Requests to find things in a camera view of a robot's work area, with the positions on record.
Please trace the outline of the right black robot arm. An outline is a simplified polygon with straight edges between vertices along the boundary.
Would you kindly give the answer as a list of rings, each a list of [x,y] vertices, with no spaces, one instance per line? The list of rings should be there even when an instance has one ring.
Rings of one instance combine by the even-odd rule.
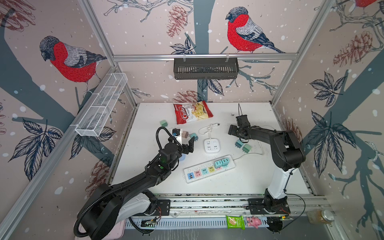
[[[242,144],[250,140],[269,144],[276,168],[273,178],[265,191],[263,199],[264,210],[269,214],[287,206],[287,185],[301,164],[306,160],[302,145],[293,131],[268,130],[260,126],[252,126],[248,116],[244,115],[238,106],[237,125],[230,125],[228,134],[239,138]]]

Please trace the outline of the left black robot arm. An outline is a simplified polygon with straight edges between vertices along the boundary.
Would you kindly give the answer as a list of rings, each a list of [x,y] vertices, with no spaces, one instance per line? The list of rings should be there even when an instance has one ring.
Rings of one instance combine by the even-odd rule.
[[[182,155],[193,153],[195,143],[192,137],[187,144],[181,144],[176,138],[181,134],[180,129],[170,132],[165,127],[159,127],[156,134],[161,130],[168,134],[169,142],[162,146],[156,137],[159,152],[142,173],[120,184],[101,184],[94,190],[77,215],[74,224],[76,237],[101,240],[122,220],[156,211],[158,199],[149,189],[165,181],[179,166]]]

